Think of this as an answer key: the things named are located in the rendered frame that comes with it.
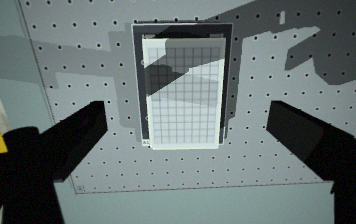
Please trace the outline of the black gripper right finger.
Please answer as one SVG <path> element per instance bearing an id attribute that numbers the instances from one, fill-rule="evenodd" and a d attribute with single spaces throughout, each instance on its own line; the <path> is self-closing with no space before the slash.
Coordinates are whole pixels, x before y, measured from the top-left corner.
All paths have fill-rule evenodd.
<path id="1" fill-rule="evenodd" d="M 281 100 L 266 130 L 323 181 L 334 181 L 334 224 L 356 224 L 356 138 Z"/>

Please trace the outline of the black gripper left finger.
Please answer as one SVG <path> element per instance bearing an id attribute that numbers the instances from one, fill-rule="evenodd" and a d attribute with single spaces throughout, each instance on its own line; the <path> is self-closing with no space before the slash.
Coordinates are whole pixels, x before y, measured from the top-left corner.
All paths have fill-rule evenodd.
<path id="1" fill-rule="evenodd" d="M 41 134 L 34 126 L 4 133 L 1 224 L 65 224 L 54 183 L 63 183 L 107 131 L 104 101 L 93 101 Z"/>

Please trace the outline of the grey perforated base plate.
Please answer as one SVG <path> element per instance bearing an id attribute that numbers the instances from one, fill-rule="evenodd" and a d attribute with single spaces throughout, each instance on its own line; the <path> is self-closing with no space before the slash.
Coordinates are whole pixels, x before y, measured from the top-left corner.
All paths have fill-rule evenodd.
<path id="1" fill-rule="evenodd" d="M 281 100 L 356 138 L 356 0 L 16 0 L 53 125 L 104 101 L 75 195 L 329 184 L 267 130 Z M 131 24 L 231 23 L 224 145 L 142 146 Z"/>

